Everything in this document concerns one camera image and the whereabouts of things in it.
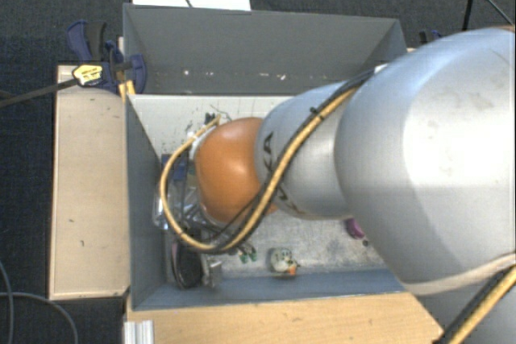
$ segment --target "clear plastic object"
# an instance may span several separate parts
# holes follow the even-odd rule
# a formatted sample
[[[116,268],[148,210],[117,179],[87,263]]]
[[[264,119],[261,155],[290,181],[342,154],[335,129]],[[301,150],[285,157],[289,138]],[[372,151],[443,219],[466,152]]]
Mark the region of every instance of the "clear plastic object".
[[[161,156],[161,163],[164,165],[168,155]],[[167,180],[167,202],[176,219],[186,219],[198,209],[198,196],[194,186],[191,186],[193,176],[189,173],[188,154],[180,157],[169,173]],[[160,196],[160,184],[156,185],[154,192],[154,205],[152,207],[152,222],[161,230],[168,230],[169,224],[163,212],[163,202]]]

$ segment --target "gray bin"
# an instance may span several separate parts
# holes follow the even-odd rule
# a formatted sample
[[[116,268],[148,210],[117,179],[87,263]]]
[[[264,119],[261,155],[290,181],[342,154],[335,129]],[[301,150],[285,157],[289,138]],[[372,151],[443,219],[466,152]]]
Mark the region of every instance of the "gray bin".
[[[226,256],[221,285],[180,291],[167,282],[164,235],[152,223],[160,155],[206,111],[264,116],[289,96],[391,61],[406,53],[397,20],[124,5],[123,21],[126,56],[143,53],[148,66],[145,94],[127,104],[134,310],[402,290],[377,253],[351,239],[342,222],[304,222],[278,212],[253,235],[256,263]],[[268,247],[289,247],[302,264],[299,275],[269,275]]]

